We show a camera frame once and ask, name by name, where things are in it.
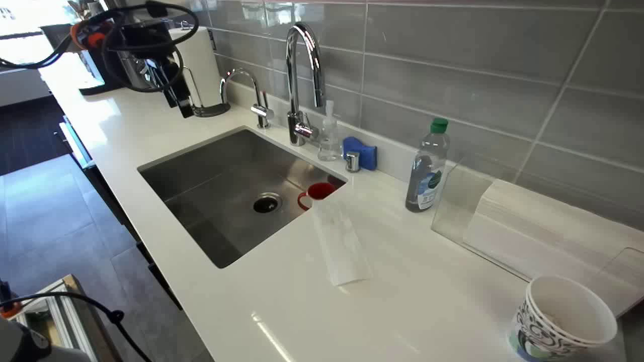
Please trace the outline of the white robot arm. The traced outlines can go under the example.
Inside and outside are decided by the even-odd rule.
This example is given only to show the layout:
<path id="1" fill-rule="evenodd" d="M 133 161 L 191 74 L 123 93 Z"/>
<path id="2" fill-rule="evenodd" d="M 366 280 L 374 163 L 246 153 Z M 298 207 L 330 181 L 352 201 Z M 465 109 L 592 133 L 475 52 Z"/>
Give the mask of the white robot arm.
<path id="1" fill-rule="evenodd" d="M 107 82 L 135 93 L 161 93 L 171 109 L 193 117 L 179 44 L 197 30 L 199 18 L 189 8 L 145 0 L 72 24 L 70 38 L 97 54 Z"/>

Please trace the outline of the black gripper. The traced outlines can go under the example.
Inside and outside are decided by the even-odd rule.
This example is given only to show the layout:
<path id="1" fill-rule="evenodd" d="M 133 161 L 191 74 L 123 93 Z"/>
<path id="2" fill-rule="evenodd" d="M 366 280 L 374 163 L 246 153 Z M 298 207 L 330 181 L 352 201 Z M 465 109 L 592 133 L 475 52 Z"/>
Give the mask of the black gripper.
<path id="1" fill-rule="evenodd" d="M 119 52 L 129 84 L 149 93 L 161 93 L 169 107 L 179 107 L 183 119 L 193 117 L 189 97 L 177 95 L 171 82 L 177 62 L 165 46 L 169 32 L 163 24 L 127 24 L 123 28 L 123 50 Z"/>

